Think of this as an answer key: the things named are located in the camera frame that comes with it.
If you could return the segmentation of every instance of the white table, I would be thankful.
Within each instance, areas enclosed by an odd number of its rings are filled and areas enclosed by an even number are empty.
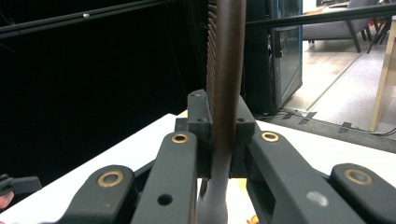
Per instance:
[[[303,13],[317,8],[317,0],[303,0]]]
[[[66,210],[74,194],[94,171],[110,164],[137,170],[155,159],[163,137],[174,130],[174,115],[166,115],[140,132],[62,176],[42,190],[15,204],[0,215],[6,224],[55,222]],[[329,174],[338,163],[352,162],[365,166],[396,186],[396,155],[361,147],[330,138],[295,131],[289,128],[259,122],[262,130],[281,133],[316,169]],[[230,180],[227,204],[229,223],[245,224],[254,215],[243,181]]]

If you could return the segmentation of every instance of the gray sofa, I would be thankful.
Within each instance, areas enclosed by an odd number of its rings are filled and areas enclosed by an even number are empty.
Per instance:
[[[356,7],[368,7],[378,4],[378,0],[351,0],[346,7],[346,10]],[[364,40],[366,40],[366,31],[368,39],[371,41],[371,33],[368,27],[368,22],[371,18],[353,20],[353,21],[332,21],[317,24],[303,25],[303,40],[337,40],[337,39],[353,39],[356,50],[361,52],[357,33],[361,33]]]

